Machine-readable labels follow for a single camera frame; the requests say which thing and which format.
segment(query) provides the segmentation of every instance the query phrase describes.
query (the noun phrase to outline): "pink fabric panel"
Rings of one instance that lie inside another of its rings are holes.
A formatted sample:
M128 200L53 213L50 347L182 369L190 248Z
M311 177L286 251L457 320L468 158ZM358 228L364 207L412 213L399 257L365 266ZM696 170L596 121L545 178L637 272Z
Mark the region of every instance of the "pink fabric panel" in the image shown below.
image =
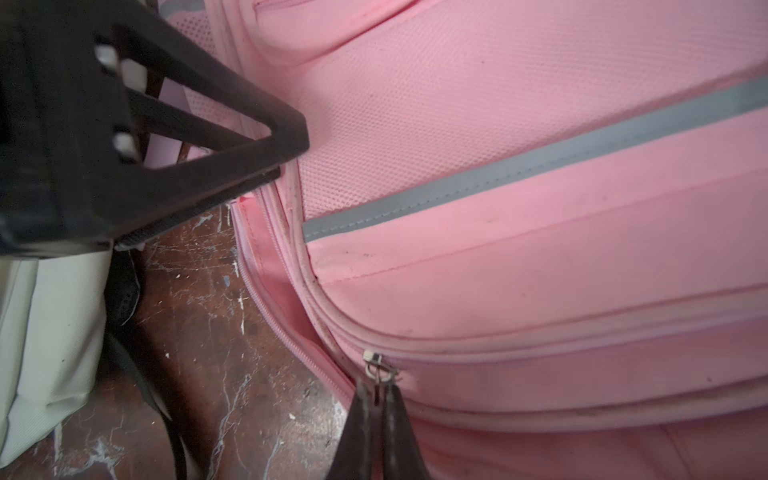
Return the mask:
M767 131L764 108L306 247L322 284L391 270L765 168Z
M240 0L251 41L275 65L317 58L413 0Z
M312 35L337 26L319 22ZM299 159L306 218L721 88L765 70L766 45L764 0L445 0L406 11L296 81L313 146Z
M768 472L768 409L612 432L493 434L416 420L435 480L757 480Z
M767 204L762 170L323 289L350 319L393 336L561 323L765 283Z
M387 358L401 369L398 385L403 395L418 403L462 412L540 412L640 402L768 376L765 338L768 316L530 359L442 363L437 358L431 362ZM360 350L344 341L339 344L362 370ZM734 397L721 412L752 408L755 402L763 405L768 396L746 405ZM685 418L701 416L693 405L689 410Z

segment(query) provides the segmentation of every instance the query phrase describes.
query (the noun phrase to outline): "zipper pull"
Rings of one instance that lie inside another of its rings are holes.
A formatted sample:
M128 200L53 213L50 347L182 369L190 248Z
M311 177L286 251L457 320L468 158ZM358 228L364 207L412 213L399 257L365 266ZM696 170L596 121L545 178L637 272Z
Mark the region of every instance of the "zipper pull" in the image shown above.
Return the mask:
M399 370L384 362L381 353L366 350L362 353L362 360L366 363L366 375L376 381L376 384L388 384L397 381Z

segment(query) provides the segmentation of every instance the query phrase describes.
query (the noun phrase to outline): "brown floor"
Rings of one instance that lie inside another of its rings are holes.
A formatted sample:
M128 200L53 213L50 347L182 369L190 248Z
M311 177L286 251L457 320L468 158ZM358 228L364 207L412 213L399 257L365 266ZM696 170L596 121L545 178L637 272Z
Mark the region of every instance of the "brown floor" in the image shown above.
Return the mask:
M323 478L346 414L259 314L237 272L228 209L152 240L140 258L134 321L200 477ZM173 477L161 420L104 363L88 404L0 470L1 480Z

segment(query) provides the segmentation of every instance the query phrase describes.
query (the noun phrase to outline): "zipper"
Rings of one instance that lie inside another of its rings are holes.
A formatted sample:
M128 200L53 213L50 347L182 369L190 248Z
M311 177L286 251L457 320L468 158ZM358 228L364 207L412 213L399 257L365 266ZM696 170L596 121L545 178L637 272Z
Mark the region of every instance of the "zipper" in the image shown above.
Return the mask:
M376 385L397 381L397 374L400 371L384 362L384 355L381 353L365 350L362 353L362 360L366 364L366 375L371 380L374 380Z
M237 209L233 209L233 213L237 216L240 215L240 212ZM233 226L235 230L235 238L240 239L237 221L233 222ZM275 332L277 338L283 343L283 345L288 348L288 350L290 350L293 355L301 360L304 365L309 367L316 376L320 377L322 380L325 380L326 384L331 387L331 390L333 390L336 398L342 399L345 405L351 404L353 394L348 393L342 386L339 385L338 382L332 379L330 375L325 373L325 371L323 371L317 362L315 362L309 355L307 355L301 349L301 347L299 347L299 344L290 337L283 326L280 325L280 322L277 321L271 311L267 308L266 302L264 302L264 300L261 298L261 295L257 292L256 287L253 285L253 281L250 278L250 271L248 270L245 259L243 258L243 250L241 248L237 249L237 269L240 271L240 275L243 278L243 282L245 283L245 287L248 290L250 297L256 303L256 306L261 312L261 315L264 317L266 323L270 326L272 331Z

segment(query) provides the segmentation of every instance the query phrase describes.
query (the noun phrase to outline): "pink suitcase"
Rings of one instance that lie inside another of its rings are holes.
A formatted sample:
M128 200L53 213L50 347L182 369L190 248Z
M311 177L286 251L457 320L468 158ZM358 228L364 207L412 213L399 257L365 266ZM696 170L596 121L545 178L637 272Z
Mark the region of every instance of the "pink suitcase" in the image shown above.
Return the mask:
M768 478L768 3L205 8L306 115L233 217L334 395L383 354L437 479Z

